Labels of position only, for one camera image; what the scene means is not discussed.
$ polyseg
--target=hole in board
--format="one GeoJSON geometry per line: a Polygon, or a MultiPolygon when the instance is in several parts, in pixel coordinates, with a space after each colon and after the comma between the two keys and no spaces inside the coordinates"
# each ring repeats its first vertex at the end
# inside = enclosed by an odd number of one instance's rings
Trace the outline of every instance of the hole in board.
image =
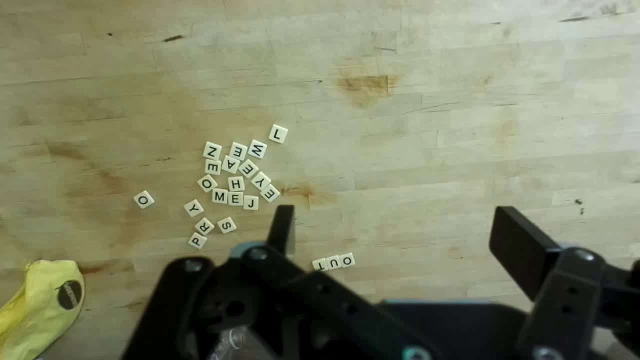
{"type": "Polygon", "coordinates": [[[621,318],[621,307],[617,302],[605,302],[602,315],[609,318],[621,318]]]}
{"type": "Polygon", "coordinates": [[[561,315],[574,315],[574,308],[572,307],[559,307],[559,313],[561,315]]]}
{"type": "Polygon", "coordinates": [[[243,305],[242,302],[229,302],[226,307],[226,316],[236,318],[243,315],[243,305]]]}

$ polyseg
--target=yellow object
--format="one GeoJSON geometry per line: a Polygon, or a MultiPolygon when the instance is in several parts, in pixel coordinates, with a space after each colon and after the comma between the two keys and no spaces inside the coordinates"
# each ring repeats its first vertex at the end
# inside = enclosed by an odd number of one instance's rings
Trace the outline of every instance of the yellow object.
{"type": "Polygon", "coordinates": [[[78,318],[83,280],[75,263],[37,261],[25,267],[25,282],[0,308],[0,360],[31,360],[78,318]]]}

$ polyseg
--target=bolt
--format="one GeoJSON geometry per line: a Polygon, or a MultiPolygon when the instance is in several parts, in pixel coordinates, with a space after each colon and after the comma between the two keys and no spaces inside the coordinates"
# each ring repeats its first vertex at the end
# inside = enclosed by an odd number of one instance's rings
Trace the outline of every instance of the bolt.
{"type": "Polygon", "coordinates": [[[183,270],[186,270],[186,273],[199,273],[199,270],[201,270],[201,263],[198,263],[198,261],[186,261],[186,263],[183,263],[183,270]]]}
{"type": "Polygon", "coordinates": [[[75,280],[67,280],[57,289],[57,305],[64,311],[71,311],[82,302],[82,286],[75,280]]]}
{"type": "Polygon", "coordinates": [[[594,255],[590,255],[587,250],[581,250],[581,249],[577,249],[576,255],[577,255],[581,261],[586,261],[586,263],[596,261],[594,255]]]}
{"type": "Polygon", "coordinates": [[[556,349],[535,346],[533,360],[564,360],[564,357],[556,349]]]}
{"type": "Polygon", "coordinates": [[[402,350],[402,360],[430,360],[431,357],[428,355],[428,350],[420,349],[420,346],[405,346],[402,350]]]}
{"type": "Polygon", "coordinates": [[[247,253],[247,259],[251,259],[251,261],[256,261],[256,263],[262,263],[262,261],[268,259],[268,255],[265,255],[263,249],[251,249],[251,250],[247,253]]]}

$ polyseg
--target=wooden surface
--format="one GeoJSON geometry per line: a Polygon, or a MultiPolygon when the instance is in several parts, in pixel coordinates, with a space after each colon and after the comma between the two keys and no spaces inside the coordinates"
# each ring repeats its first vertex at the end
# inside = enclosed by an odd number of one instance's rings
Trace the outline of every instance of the wooden surface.
{"type": "Polygon", "coordinates": [[[556,240],[640,257],[637,0],[2,0],[0,300],[36,259],[71,259],[86,311],[47,358],[116,358],[199,198],[201,145],[265,141],[298,206],[293,261],[379,298],[528,308],[487,255],[491,211],[556,240]],[[136,209],[149,191],[156,204],[136,209]]]}

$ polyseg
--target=dark stain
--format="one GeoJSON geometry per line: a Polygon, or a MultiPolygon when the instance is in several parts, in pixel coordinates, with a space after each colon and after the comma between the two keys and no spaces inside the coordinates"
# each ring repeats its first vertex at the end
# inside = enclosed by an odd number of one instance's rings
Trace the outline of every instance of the dark stain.
{"type": "Polygon", "coordinates": [[[90,265],[80,265],[78,269],[83,276],[91,274],[116,274],[116,273],[131,273],[134,267],[128,261],[110,261],[110,263],[90,263],[90,265]]]}
{"type": "Polygon", "coordinates": [[[140,298],[128,302],[123,308],[140,315],[140,313],[143,311],[146,302],[147,302],[147,298],[146,298],[146,297],[140,297],[140,298]]]}
{"type": "Polygon", "coordinates": [[[181,40],[181,38],[183,38],[181,35],[175,35],[175,37],[164,38],[161,42],[175,42],[175,40],[181,40]]]}
{"type": "Polygon", "coordinates": [[[386,99],[393,90],[393,78],[381,77],[346,77],[338,81],[338,86],[352,99],[360,109],[386,99]]]}
{"type": "Polygon", "coordinates": [[[16,169],[0,164],[0,174],[16,174],[16,169]]]}
{"type": "Polygon", "coordinates": [[[559,22],[583,22],[587,17],[572,17],[572,18],[561,18],[559,22]]]}
{"type": "Polygon", "coordinates": [[[304,203],[305,209],[310,209],[311,204],[330,204],[336,201],[333,194],[326,194],[326,192],[316,192],[311,186],[307,184],[300,184],[300,186],[286,186],[279,188],[282,196],[291,196],[291,198],[300,198],[304,203]]]}
{"type": "Polygon", "coordinates": [[[603,17],[617,17],[620,12],[617,12],[617,4],[605,4],[605,6],[602,6],[599,8],[599,15],[603,15],[603,17]]]}
{"type": "Polygon", "coordinates": [[[114,250],[116,257],[129,257],[129,250],[134,246],[134,240],[138,238],[140,232],[140,209],[138,206],[129,206],[123,214],[123,225],[118,232],[118,236],[114,238],[114,243],[110,244],[110,250],[114,250]]]}
{"type": "Polygon", "coordinates": [[[508,112],[503,119],[498,120],[495,125],[495,139],[499,143],[499,146],[506,146],[509,145],[509,141],[520,133],[520,125],[518,120],[513,119],[511,112],[508,112]]]}
{"type": "Polygon", "coordinates": [[[393,53],[393,54],[397,54],[397,50],[395,50],[395,48],[374,48],[374,50],[378,50],[378,53],[393,53]]]}
{"type": "MultiPolygon", "coordinates": [[[[107,192],[123,192],[125,191],[123,182],[118,176],[114,176],[111,172],[107,172],[102,166],[97,166],[93,161],[90,161],[86,154],[82,154],[71,145],[45,143],[45,149],[47,149],[47,154],[53,157],[53,158],[64,158],[64,161],[73,161],[73,163],[86,164],[99,178],[99,182],[103,184],[103,188],[107,192]]],[[[70,191],[67,194],[70,196],[82,196],[86,192],[91,192],[91,191],[90,188],[88,191],[75,188],[75,191],[70,191]]]]}
{"type": "Polygon", "coordinates": [[[66,143],[45,143],[47,152],[53,158],[67,158],[67,161],[88,161],[82,152],[78,152],[73,146],[66,145],[66,143]]]}
{"type": "Polygon", "coordinates": [[[576,198],[574,204],[579,206],[579,217],[583,217],[583,203],[576,198]]]}

